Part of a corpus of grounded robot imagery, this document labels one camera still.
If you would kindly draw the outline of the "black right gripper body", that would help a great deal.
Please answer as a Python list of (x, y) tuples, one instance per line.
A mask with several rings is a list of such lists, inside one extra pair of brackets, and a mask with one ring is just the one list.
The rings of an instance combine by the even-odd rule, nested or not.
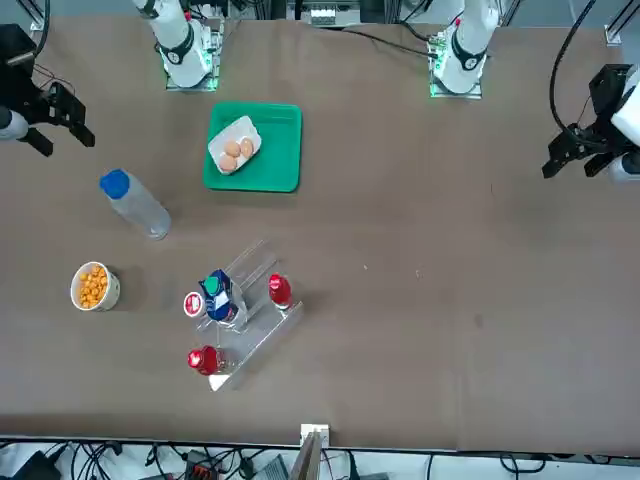
[(18, 24), (1, 25), (1, 128), (20, 114), (27, 125), (51, 124), (46, 92), (32, 80), (35, 42)]

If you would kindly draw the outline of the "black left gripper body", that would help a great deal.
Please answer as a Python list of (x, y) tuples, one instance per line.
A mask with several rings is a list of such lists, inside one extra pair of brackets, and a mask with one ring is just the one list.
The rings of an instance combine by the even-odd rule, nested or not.
[(632, 73), (631, 64), (606, 64), (589, 82), (595, 120), (575, 130), (580, 153), (604, 153), (631, 146), (631, 141), (613, 125), (612, 117), (621, 106), (626, 81)]

